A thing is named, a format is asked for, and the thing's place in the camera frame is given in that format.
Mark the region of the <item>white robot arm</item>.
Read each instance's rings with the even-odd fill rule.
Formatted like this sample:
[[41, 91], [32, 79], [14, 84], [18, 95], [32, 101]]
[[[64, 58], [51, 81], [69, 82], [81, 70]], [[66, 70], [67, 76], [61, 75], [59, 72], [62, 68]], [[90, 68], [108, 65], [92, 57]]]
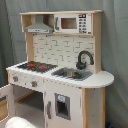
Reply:
[[36, 128], [36, 127], [24, 118], [12, 117], [5, 124], [5, 128]]

